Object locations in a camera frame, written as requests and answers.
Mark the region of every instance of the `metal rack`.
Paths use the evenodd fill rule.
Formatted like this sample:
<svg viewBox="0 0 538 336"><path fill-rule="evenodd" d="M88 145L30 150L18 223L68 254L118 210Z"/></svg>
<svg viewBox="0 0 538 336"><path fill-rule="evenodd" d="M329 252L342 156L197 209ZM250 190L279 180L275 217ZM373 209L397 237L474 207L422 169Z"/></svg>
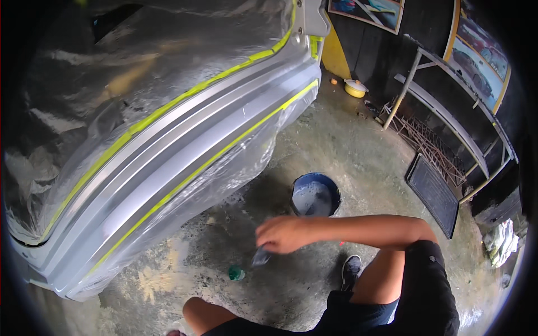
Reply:
<svg viewBox="0 0 538 336"><path fill-rule="evenodd" d="M383 112L390 115L391 108L388 103L383 106ZM461 159L426 124L414 117L395 115L391 128L416 151L422 153L447 183L459 187L466 181Z"/></svg>
<svg viewBox="0 0 538 336"><path fill-rule="evenodd" d="M482 190L482 188L485 187L492 179L494 179L501 172L501 170L508 164L508 162L510 162L510 160L515 160L516 162L519 162L518 157L515 153L515 150L512 144L510 143L510 140L508 139L508 136L506 135L506 132L502 128L501 124L499 123L495 115L486 107L484 102L482 102L478 94L465 81L465 79L463 79L463 77L459 73L457 73L452 66L446 63L444 60L442 60L439 56L426 50L418 41L416 41L415 39L413 39L407 34L405 34L405 37L415 42L418 45L418 48L417 48L415 60L413 62L413 65L411 66L411 69L409 71L409 75L407 76L407 78L405 78L401 74L397 74L394 77L396 80L398 80L399 82L402 82L404 85L394 105L391 108L389 108L390 110L389 115L388 115L387 121L383 125L383 128L384 129L388 128L391 121L395 117L396 112L398 111L398 108L402 100L404 99L406 93L408 92L411 93L415 98L417 98L427 108L429 108L434 114L436 114L439 117L439 119L441 119L441 121L443 121L447 125L447 127L453 132L453 134L462 142L465 148L469 151L469 153L475 159L476 163L471 167L471 169L465 172L464 175L468 176L476 167L480 167L480 169L484 173L484 176L486 177L486 180L481 185L479 185L474 191L472 191L471 193L469 193L468 195L466 195L465 197L459 200L459 203L463 204L466 201L468 201L472 196L474 196L476 193L478 193L480 190ZM422 56L425 56L429 60L429 62L424 63L424 64L419 64ZM499 136L498 139L502 141L502 161L498 169L495 170L493 173L490 174L490 172L488 171L485 157L490 153L493 146L498 142L498 139L496 139L492 144L490 144L488 148L486 149L486 151L482 152L482 150L480 150L480 148L476 145L474 140L472 140L471 136L467 133L465 128L452 116L452 114L445 107L443 107L443 105L439 103L433 96L427 93L418 84L413 82L413 77L415 76L415 73L417 70L428 68L428 67L433 67L433 66L439 66L441 69L443 69L456 83L458 83L475 100L475 104L473 108L478 106L482 110L484 115L488 118L491 125L494 127L495 131L497 132Z"/></svg>

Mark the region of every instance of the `wall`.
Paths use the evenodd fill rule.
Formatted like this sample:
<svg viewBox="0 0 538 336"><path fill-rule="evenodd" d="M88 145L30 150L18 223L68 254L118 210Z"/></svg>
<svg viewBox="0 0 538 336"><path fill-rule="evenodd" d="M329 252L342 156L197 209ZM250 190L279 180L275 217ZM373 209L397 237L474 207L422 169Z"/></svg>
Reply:
<svg viewBox="0 0 538 336"><path fill-rule="evenodd" d="M352 78L363 82L370 90L372 98L381 105L399 94L402 84L396 81L394 76L398 73L407 76L416 54L417 45L405 38L404 34L409 34L426 49L443 57L452 26L453 8L454 0L406 0L398 35L337 14L329 13L329 17L342 43ZM414 81L456 117L482 151L497 137L482 111L472 108L474 100L439 67L418 70ZM520 141L518 134L522 125L521 94L521 84L517 75L512 73L497 117L514 146ZM465 169L474 164L471 155L445 124L414 97L407 95L400 109L402 113L421 119L434 130L462 159ZM486 158L490 172L496 170L501 161L500 143L498 142ZM480 169L475 169L468 176L468 183L477 186L484 179Z"/></svg>

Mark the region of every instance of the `framed poster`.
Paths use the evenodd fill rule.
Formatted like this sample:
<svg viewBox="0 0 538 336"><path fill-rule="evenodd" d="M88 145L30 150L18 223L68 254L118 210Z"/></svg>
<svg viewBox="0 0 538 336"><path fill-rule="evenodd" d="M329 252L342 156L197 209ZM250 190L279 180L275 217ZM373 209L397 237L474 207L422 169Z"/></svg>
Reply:
<svg viewBox="0 0 538 336"><path fill-rule="evenodd" d="M443 59L496 114L510 81L511 68L501 46L476 23L477 14L469 1L455 0L451 35Z"/></svg>
<svg viewBox="0 0 538 336"><path fill-rule="evenodd" d="M329 13L364 21L398 35L405 0L329 0Z"/></svg>

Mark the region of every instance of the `black floor mat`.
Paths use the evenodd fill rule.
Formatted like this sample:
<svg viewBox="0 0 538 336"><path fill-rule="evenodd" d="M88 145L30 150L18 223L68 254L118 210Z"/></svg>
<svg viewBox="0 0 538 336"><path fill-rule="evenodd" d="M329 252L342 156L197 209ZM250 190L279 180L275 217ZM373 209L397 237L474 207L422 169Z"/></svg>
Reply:
<svg viewBox="0 0 538 336"><path fill-rule="evenodd" d="M459 202L441 174L419 153L406 182L434 216L447 238L452 239Z"/></svg>

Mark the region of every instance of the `blue bucket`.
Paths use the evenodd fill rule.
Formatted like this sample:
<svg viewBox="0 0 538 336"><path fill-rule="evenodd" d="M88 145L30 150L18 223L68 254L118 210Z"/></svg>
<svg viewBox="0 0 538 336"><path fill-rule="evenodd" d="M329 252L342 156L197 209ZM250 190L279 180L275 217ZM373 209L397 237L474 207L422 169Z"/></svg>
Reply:
<svg viewBox="0 0 538 336"><path fill-rule="evenodd" d="M293 182L290 204L297 216L329 217L340 206L340 191L328 176L308 173Z"/></svg>

